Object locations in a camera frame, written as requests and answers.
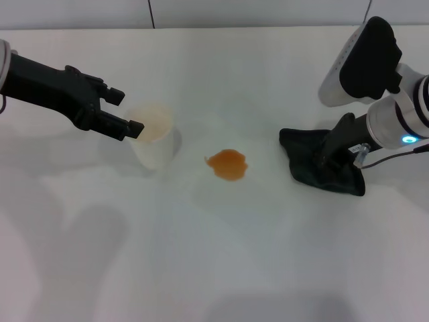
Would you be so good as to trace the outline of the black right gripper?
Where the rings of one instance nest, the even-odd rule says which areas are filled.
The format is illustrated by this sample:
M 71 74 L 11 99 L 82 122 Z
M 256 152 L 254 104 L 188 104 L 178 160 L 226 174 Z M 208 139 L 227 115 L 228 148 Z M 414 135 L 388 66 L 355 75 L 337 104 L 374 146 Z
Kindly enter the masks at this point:
M 353 113 L 346 113 L 325 136 L 322 147 L 315 151 L 314 162 L 317 167 L 325 167 L 331 156 L 357 144 L 374 146 L 374 140 L 367 127 L 367 115 L 355 117 Z M 332 157 L 331 162 L 336 167 L 352 166 L 354 155 L 337 154 Z

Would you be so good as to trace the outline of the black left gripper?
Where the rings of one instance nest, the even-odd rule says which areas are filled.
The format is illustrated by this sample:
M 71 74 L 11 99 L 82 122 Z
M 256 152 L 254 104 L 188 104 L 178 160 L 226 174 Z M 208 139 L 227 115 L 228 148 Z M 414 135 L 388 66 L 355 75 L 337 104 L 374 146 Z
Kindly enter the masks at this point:
M 123 91 L 108 87 L 101 78 L 90 75 L 85 78 L 70 66 L 56 70 L 12 54 L 1 94 L 56 111 L 84 131 L 93 128 L 97 117 L 97 133 L 118 141 L 137 139 L 144 129 L 140 122 L 100 111 L 100 98 L 119 106 L 125 98 Z

